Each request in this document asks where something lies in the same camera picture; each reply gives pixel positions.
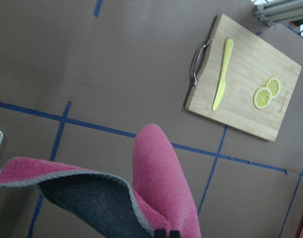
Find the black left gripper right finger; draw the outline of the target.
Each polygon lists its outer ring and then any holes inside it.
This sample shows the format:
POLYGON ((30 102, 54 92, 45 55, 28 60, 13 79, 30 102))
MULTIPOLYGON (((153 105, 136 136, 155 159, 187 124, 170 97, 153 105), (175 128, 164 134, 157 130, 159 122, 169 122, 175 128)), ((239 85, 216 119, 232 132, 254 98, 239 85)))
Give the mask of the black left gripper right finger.
POLYGON ((169 238, 180 238, 180 231, 170 230, 169 238))

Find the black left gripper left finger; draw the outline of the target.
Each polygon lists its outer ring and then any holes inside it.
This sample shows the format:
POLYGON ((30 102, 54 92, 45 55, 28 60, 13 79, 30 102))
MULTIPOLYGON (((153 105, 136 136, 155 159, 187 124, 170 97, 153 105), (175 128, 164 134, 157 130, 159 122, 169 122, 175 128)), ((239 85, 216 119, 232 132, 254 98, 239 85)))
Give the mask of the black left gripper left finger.
POLYGON ((155 230, 154 238, 166 238, 166 230, 155 230))

